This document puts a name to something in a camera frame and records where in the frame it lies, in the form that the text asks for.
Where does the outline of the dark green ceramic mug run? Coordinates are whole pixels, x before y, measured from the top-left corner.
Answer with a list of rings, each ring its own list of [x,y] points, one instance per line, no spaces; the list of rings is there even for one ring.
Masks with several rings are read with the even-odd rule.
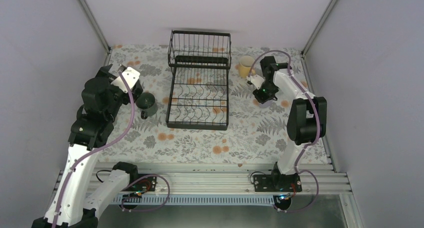
[[[158,111],[156,98],[152,93],[144,92],[140,94],[135,104],[140,109],[141,119],[152,117]]]

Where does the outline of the yellow ceramic mug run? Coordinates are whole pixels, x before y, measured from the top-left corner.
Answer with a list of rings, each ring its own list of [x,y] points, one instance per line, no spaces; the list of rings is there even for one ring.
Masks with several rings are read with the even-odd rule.
[[[241,78],[245,79],[249,75],[254,61],[255,59],[249,55],[245,55],[239,58],[239,62],[235,66],[235,68],[237,69],[238,74]]]

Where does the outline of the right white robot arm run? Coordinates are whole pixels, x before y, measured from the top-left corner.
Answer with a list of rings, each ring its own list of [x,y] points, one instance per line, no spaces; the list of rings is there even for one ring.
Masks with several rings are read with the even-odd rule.
[[[286,91],[292,97],[286,124],[289,141],[269,176],[272,188],[284,191],[297,183],[299,162],[306,149],[326,133],[327,100],[306,90],[293,75],[290,63],[277,63],[273,56],[265,55],[260,55],[256,60],[262,76],[248,77],[248,81],[255,86],[253,95],[256,100],[261,104],[275,101],[278,91]]]

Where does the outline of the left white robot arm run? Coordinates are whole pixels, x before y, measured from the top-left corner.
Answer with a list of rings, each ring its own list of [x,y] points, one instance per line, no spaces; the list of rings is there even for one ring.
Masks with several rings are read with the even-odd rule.
[[[108,179],[87,195],[100,153],[115,143],[109,141],[109,136],[121,106],[130,105],[128,124],[132,125],[135,99],[143,92],[139,71],[122,65],[113,75],[110,69],[109,65],[101,67],[84,85],[83,104],[71,126],[66,165],[57,192],[44,216],[33,221],[33,227],[97,227],[118,192],[133,190],[139,184],[136,166],[119,162]]]

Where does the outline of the floral patterned table mat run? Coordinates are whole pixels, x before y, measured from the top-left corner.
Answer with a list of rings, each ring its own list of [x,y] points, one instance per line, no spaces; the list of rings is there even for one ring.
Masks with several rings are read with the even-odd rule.
[[[128,134],[102,151],[100,162],[275,163],[289,141],[286,125],[292,99],[282,91],[277,101],[269,105],[258,103],[252,94],[253,86],[236,69],[240,57],[257,57],[265,51],[265,48],[232,47],[228,128],[197,130],[167,127],[172,81],[167,46],[116,46],[109,61],[111,72],[116,73],[120,64],[139,71],[143,90],[155,96],[158,110],[147,119],[136,113]]]

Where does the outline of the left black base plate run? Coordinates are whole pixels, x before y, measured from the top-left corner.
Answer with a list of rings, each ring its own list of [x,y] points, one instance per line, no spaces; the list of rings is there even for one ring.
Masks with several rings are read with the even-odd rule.
[[[145,193],[150,191],[155,191],[157,184],[157,177],[151,176],[143,178],[137,181],[135,184],[125,188],[124,191],[131,191],[136,193]]]

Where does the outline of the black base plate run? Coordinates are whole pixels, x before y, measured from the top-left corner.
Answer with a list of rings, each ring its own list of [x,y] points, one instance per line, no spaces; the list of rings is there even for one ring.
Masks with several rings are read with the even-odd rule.
[[[137,181],[135,184],[125,188],[124,191],[131,191],[136,193],[145,193],[150,191],[155,191],[157,184],[157,177],[151,176],[143,178]]]
[[[255,192],[302,192],[300,176],[291,175],[267,175],[255,174],[253,176]]]

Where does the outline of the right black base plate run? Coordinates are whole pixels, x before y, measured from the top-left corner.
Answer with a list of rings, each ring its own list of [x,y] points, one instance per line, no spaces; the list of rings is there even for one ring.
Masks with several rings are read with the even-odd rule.
[[[255,192],[302,192],[300,176],[291,175],[267,175],[255,174],[253,176]]]

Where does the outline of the aluminium mounting rail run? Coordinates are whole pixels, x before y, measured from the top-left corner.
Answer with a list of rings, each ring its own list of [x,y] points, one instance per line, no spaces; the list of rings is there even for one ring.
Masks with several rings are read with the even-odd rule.
[[[269,173],[271,163],[236,164],[194,164],[194,163],[137,163],[140,173],[158,174],[170,184],[171,194],[254,194],[254,186],[249,176],[254,171]],[[300,175],[301,194],[349,194],[352,188],[346,173],[335,172],[331,164],[302,164],[301,170],[309,170]]]

